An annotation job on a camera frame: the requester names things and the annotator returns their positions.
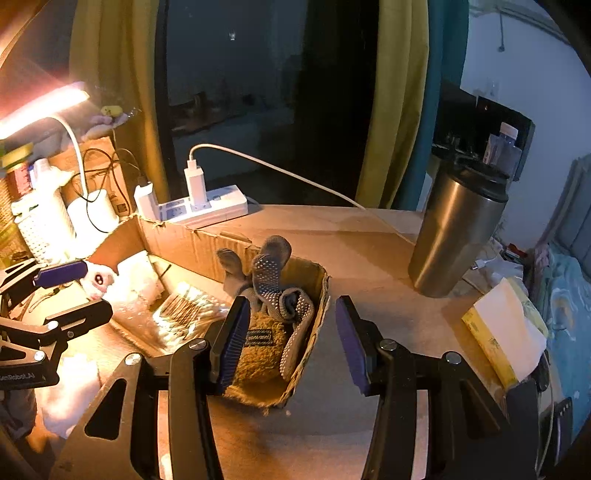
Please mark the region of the brown fuzzy pouch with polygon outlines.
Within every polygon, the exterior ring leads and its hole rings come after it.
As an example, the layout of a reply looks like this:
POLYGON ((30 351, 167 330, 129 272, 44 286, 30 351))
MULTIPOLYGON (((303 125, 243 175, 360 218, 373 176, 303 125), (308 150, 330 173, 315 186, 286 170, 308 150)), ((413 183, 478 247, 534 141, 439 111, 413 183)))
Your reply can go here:
POLYGON ((242 348, 235 385, 265 383, 280 376, 280 360, 287 345, 283 322, 263 312, 252 313, 245 344, 242 348))

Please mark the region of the black monitor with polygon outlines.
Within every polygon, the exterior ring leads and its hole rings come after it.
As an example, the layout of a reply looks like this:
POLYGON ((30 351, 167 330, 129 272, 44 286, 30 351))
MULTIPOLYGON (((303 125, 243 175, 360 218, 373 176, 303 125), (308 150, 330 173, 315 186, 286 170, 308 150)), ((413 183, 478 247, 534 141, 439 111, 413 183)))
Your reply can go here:
POLYGON ((494 100, 475 96, 444 80, 433 137, 433 147, 447 148, 483 158, 491 134, 505 122, 518 129, 515 145, 522 150, 514 181, 519 181, 534 138, 536 125, 522 113, 494 100))

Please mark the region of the yellow curtain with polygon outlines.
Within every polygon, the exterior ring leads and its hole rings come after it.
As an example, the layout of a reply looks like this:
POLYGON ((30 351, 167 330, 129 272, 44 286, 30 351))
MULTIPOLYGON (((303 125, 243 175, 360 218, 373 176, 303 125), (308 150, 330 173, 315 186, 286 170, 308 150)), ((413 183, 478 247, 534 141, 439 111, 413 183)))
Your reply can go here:
POLYGON ((424 1, 81 1, 70 72, 162 200, 197 156, 266 203, 389 208, 411 160, 429 57, 424 1))

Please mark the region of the grey dotted socks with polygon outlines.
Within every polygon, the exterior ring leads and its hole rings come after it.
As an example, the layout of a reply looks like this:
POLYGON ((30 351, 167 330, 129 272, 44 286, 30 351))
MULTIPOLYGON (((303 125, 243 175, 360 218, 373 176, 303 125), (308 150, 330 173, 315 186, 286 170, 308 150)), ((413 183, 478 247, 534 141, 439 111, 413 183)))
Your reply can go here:
POLYGON ((242 260, 231 249, 223 248, 216 255, 225 274, 225 293, 233 298, 248 299, 250 316, 263 312, 283 322, 287 329, 287 345, 281 356, 279 377, 290 380, 296 371, 308 328, 315 319, 315 305, 304 289, 281 284, 280 274, 291 256, 290 243, 279 235, 267 238, 254 257, 249 273, 243 271, 242 260))

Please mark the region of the blue bedding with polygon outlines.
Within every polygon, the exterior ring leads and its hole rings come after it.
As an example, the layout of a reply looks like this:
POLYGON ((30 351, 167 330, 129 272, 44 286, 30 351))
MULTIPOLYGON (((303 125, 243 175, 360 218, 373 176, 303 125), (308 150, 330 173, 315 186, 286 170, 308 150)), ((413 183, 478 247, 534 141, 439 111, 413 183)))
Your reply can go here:
POLYGON ((577 424, 590 414, 590 282, 577 259, 550 244, 534 250, 530 298, 548 328, 548 350, 577 424))

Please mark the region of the grey padded headboard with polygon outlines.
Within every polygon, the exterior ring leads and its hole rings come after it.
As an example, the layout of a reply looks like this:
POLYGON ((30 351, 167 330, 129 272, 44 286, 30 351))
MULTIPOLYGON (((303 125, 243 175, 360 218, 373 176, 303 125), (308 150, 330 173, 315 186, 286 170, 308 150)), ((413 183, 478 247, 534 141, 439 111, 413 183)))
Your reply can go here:
POLYGON ((554 243, 580 263, 590 262, 590 155, 575 159, 539 244, 554 243))

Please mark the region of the cardboard tray box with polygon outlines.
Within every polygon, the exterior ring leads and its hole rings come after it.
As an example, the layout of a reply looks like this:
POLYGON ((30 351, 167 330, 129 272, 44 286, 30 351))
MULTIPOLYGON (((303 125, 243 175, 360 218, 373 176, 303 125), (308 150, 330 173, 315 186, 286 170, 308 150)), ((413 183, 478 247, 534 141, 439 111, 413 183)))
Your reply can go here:
MULTIPOLYGON (((243 265, 259 254, 259 247, 245 237, 213 234, 204 229, 154 222, 135 215, 119 224, 88 260, 116 270, 122 261, 145 251, 156 259, 157 267, 171 267, 171 271, 163 275, 163 285, 168 291, 185 281, 228 302, 230 297, 222 291, 224 272, 215 257, 216 251, 224 247, 238 253, 243 265)), ((307 343, 301 347, 300 360, 287 381, 278 379, 259 385, 231 387, 226 394, 230 399, 256 408, 283 408, 294 395, 317 343, 331 299, 328 272, 322 265, 307 259, 291 257, 281 273, 281 281, 303 288, 315 304, 315 316, 307 331, 307 343)))

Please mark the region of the white paper towel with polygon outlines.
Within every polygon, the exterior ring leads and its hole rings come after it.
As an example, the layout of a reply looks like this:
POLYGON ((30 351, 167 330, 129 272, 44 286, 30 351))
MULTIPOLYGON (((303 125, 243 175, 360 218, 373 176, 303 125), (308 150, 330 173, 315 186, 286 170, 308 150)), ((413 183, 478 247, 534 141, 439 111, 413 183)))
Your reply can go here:
POLYGON ((45 428, 67 439, 101 389, 95 360, 83 353, 60 360, 59 382, 35 390, 37 406, 45 428))

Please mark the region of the clear water bottle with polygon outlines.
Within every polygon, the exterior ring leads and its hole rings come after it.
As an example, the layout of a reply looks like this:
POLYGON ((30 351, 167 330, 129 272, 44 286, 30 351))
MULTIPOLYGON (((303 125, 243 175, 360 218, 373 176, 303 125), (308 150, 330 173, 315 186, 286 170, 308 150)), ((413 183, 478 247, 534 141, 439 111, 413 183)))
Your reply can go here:
POLYGON ((502 122, 500 133, 489 136, 483 162, 496 167, 512 181, 521 160, 522 150, 515 145, 518 129, 502 122))

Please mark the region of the steel travel tumbler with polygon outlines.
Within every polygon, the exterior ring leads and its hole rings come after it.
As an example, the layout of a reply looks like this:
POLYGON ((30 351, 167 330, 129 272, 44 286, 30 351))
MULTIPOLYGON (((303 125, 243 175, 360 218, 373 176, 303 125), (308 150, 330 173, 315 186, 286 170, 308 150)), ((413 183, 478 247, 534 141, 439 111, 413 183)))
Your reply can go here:
POLYGON ((441 162, 409 264, 415 290, 433 298, 453 290, 501 220, 508 180, 480 160, 441 162))

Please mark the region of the white woven basket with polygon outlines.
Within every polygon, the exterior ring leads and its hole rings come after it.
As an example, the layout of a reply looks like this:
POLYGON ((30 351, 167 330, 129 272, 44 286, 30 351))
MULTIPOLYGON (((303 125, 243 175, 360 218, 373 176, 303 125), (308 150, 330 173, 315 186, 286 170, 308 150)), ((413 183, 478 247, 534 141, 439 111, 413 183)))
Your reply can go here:
POLYGON ((14 222, 35 260, 45 266, 72 259, 74 228, 58 191, 33 191, 11 204, 14 222))

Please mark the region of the pink plush toy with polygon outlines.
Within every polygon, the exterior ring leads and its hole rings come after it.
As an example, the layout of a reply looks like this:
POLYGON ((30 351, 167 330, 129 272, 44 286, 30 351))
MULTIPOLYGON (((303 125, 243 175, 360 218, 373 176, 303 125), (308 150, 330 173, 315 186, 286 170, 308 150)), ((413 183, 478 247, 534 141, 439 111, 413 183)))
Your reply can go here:
POLYGON ((104 296, 112 285, 117 274, 108 266, 97 265, 86 261, 87 273, 80 280, 80 284, 90 300, 97 300, 104 296))

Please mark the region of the white power strip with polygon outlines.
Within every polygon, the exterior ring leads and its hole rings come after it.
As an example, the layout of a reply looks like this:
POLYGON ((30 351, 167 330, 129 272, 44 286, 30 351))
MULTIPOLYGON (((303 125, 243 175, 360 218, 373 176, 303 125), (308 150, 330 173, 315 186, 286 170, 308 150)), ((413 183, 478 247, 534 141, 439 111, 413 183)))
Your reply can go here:
POLYGON ((247 199, 236 185, 207 191, 207 203, 196 207, 188 197, 159 205, 159 220, 193 229, 211 226, 249 214, 247 199))

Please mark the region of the brown cardboard box with plush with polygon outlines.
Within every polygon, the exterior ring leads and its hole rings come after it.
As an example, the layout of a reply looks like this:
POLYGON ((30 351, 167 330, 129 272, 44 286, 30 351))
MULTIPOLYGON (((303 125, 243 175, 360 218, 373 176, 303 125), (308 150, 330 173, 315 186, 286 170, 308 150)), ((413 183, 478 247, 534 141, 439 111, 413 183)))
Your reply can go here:
MULTIPOLYGON (((109 167, 109 157, 101 153, 90 152, 85 154, 91 147, 102 149, 107 154, 112 154, 115 150, 109 137, 90 140, 79 145, 84 161, 88 192, 92 193, 99 189, 105 190, 115 213, 120 218, 128 216, 131 213, 131 199, 127 191, 124 170, 121 168, 120 163, 115 163, 112 167, 109 167)), ((48 159, 48 162, 61 171, 72 173, 72 178, 65 186, 60 188, 64 204, 69 206, 83 194, 74 149, 70 148, 65 152, 52 156, 48 159)))

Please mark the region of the cotton swab bag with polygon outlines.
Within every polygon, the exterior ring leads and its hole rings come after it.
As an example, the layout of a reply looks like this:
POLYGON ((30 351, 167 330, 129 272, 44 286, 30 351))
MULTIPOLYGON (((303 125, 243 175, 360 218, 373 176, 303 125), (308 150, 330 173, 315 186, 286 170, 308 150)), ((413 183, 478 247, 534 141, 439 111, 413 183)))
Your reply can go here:
POLYGON ((204 337, 209 326, 223 320, 228 310, 228 304, 180 282, 152 314, 152 320, 163 349, 171 353, 187 341, 204 337))

